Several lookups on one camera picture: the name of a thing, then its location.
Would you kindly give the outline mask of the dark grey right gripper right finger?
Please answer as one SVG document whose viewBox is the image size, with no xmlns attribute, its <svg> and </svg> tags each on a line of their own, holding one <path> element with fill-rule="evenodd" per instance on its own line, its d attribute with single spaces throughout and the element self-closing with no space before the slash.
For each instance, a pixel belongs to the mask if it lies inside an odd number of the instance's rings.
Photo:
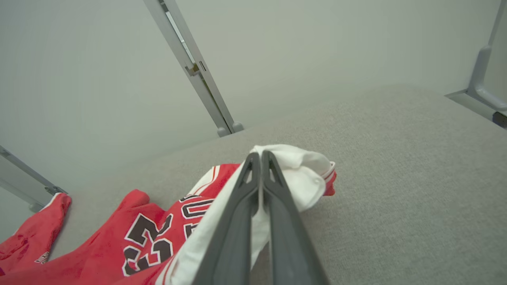
<svg viewBox="0 0 507 285">
<path fill-rule="evenodd" d="M 329 279 L 303 225 L 276 156 L 261 156 L 261 179 L 270 217 L 274 285 L 328 285 Z"/>
</svg>

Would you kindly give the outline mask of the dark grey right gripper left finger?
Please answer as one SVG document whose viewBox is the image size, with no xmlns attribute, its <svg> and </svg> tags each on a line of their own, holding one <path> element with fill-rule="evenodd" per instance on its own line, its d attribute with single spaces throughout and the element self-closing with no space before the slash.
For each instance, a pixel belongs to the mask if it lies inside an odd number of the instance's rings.
<svg viewBox="0 0 507 285">
<path fill-rule="evenodd" d="M 194 285 L 248 285 L 252 216 L 258 208 L 260 157 L 250 153 L 210 240 Z"/>
</svg>

